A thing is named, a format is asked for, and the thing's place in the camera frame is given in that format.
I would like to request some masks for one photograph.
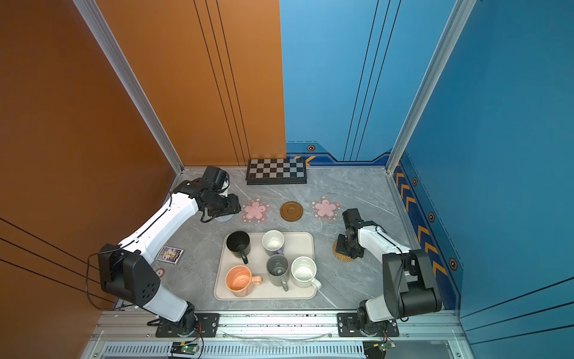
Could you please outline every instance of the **chessboard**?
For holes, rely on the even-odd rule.
[[[247,184],[295,184],[307,183],[305,160],[263,159],[249,160]]]

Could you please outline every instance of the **robotic arm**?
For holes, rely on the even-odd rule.
[[[389,237],[383,228],[364,221],[357,209],[343,213],[346,233],[339,234],[336,251],[351,258],[369,252],[383,266],[383,294],[364,300],[357,309],[359,329],[366,335],[379,332],[389,319],[438,312],[442,307],[439,289],[428,253],[413,250]],[[407,282],[405,272],[416,281]]]
[[[119,245],[106,244],[98,253],[102,290],[162,319],[184,337],[197,325],[194,306],[161,285],[150,264],[172,236],[191,216],[202,211],[202,222],[239,213],[239,198],[227,194],[229,174],[209,166],[201,178],[183,181],[169,200],[137,231]],[[205,213],[210,217],[204,220]]]

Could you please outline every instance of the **mug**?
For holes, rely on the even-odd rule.
[[[291,264],[291,274],[297,286],[306,288],[312,285],[316,290],[321,289],[321,282],[315,279],[317,265],[309,257],[299,257]]]
[[[289,280],[289,261],[282,254],[274,254],[267,260],[267,273],[272,285],[283,286],[286,292],[289,290],[287,281]]]
[[[229,249],[233,255],[237,258],[242,258],[243,263],[247,264],[247,255],[251,251],[251,245],[249,244],[249,235],[244,231],[233,232],[227,237],[227,249]]]
[[[244,265],[236,265],[225,276],[225,285],[235,296],[244,297],[252,292],[253,285],[261,285],[263,279],[252,276],[251,271]]]
[[[283,233],[278,230],[270,230],[263,235],[261,239],[263,248],[268,255],[283,254],[283,246],[285,245],[285,237]]]

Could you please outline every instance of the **black mug handle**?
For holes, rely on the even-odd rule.
[[[248,260],[247,260],[247,256],[245,255],[245,252],[241,251],[240,253],[241,253],[241,258],[243,258],[243,263],[247,264]]]

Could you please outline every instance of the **pink flower coaster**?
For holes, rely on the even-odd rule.
[[[265,223],[267,213],[271,211],[271,205],[261,202],[260,198],[254,198],[249,203],[241,205],[241,222],[248,225],[250,223]]]
[[[339,202],[333,202],[329,196],[321,196],[319,200],[311,202],[311,209],[314,211],[314,219],[318,221],[326,219],[328,221],[335,222],[339,219],[341,204]]]

